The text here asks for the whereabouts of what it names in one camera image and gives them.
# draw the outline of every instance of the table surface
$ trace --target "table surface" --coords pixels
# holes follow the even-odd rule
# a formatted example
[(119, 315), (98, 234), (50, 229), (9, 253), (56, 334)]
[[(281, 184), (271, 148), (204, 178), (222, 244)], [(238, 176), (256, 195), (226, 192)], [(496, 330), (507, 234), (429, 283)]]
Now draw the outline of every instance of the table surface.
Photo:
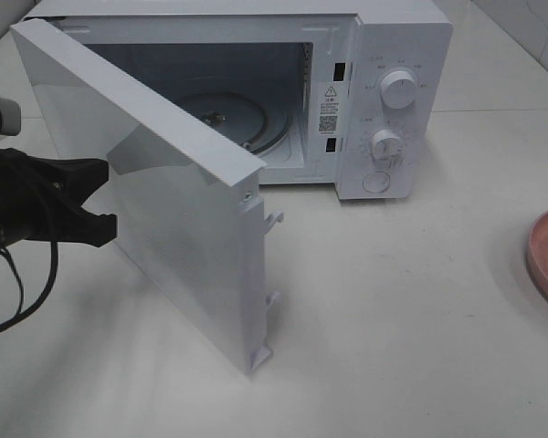
[[(61, 246), (51, 297), (0, 335), (0, 437), (548, 437), (548, 302), (524, 242), (548, 210), (548, 74), (466, 0), (405, 200), (266, 188), (274, 356), (246, 378), (114, 246)], [(11, 36), (0, 93), (54, 150)], [(46, 244), (12, 247), (28, 291)], [(16, 309), (0, 259), (0, 321)]]

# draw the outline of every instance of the timer knob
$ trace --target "timer knob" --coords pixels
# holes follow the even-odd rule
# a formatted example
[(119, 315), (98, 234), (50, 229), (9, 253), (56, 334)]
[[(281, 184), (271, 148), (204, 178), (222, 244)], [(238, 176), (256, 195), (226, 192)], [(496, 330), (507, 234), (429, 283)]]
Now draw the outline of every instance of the timer knob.
[(407, 68), (389, 72), (380, 82), (382, 100), (393, 110), (401, 110), (414, 102), (417, 87), (415, 73)]
[(375, 160), (388, 160), (404, 149), (404, 141), (392, 130), (380, 130), (371, 140), (371, 153)]

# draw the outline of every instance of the wire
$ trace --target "wire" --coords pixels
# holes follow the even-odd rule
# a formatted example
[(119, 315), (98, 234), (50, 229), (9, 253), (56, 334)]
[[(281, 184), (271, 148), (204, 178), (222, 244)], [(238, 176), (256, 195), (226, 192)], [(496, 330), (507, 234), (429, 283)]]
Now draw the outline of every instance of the wire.
[(58, 271), (58, 242), (55, 234), (55, 224), (53, 222), (53, 216), (51, 210), (48, 206), (47, 200), (43, 194), (38, 190), (37, 186), (33, 181), (30, 180), (30, 177), (36, 177), (36, 173), (32, 169), (18, 169), (12, 162), (9, 160), (4, 160), (4, 164), (7, 165), (10, 170), (28, 187), (28, 189), (37, 197), (40, 202), (43, 210), (45, 212), (45, 217), (47, 219), (47, 228), (49, 233), (49, 242), (51, 248), (51, 257), (50, 257), (50, 269), (48, 271), (48, 278), (43, 291), (38, 296), (37, 300), (29, 306), (26, 310), (16, 313), (12, 318), (0, 324), (0, 333), (5, 330), (10, 329), (14, 325), (23, 321), (24, 319), (30, 317), (35, 313), (38, 308), (40, 308), (45, 300), (48, 298), (48, 295), (51, 293), (53, 286), (55, 285), (55, 280), (57, 279)]
[(18, 284), (19, 299), (18, 309), (16, 310), (15, 315), (20, 315), (20, 312), (22, 312), (22, 307), (25, 305), (25, 285), (23, 285), (22, 278), (20, 278), (20, 275), (18, 274), (15, 260), (12, 258), (10, 251), (8, 251), (6, 248), (0, 248), (0, 256), (2, 256), (10, 266), (10, 269), (12, 270), (12, 273), (14, 274), (16, 282)]

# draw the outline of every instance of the white microwave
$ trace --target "white microwave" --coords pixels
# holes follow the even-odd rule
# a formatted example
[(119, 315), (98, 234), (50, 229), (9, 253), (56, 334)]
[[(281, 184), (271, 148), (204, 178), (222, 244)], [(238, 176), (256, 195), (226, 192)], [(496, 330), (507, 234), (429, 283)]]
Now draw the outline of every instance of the white microwave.
[(452, 26), (429, 0), (43, 0), (12, 27), (120, 247), (240, 369), (269, 355), (260, 184), (407, 196)]

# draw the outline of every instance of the microwave door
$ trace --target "microwave door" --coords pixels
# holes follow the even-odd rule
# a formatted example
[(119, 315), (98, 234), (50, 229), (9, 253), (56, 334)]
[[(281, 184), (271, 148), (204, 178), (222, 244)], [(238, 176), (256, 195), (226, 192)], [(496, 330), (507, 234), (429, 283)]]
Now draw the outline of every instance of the microwave door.
[(46, 21), (12, 32), (62, 158), (110, 163), (91, 209), (117, 244), (245, 373), (265, 346), (263, 162)]

